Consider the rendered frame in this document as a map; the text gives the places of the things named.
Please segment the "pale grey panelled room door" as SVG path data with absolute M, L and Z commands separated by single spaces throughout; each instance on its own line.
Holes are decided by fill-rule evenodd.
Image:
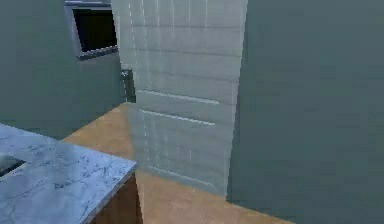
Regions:
M 111 0 L 141 169 L 227 193 L 248 0 Z

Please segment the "grey framed dark window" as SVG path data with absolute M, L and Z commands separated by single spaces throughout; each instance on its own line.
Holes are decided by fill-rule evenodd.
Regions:
M 104 56 L 118 50 L 110 2 L 65 0 L 64 10 L 79 60 Z

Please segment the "marble top wooden kitchen counter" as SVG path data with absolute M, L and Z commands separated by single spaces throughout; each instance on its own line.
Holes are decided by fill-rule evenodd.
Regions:
M 141 224 L 137 163 L 0 123 L 0 224 Z

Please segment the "dark steel sink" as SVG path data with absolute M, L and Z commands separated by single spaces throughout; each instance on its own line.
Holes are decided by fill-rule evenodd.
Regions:
M 26 162 L 22 159 L 9 155 L 0 155 L 0 178 L 15 172 L 25 164 Z

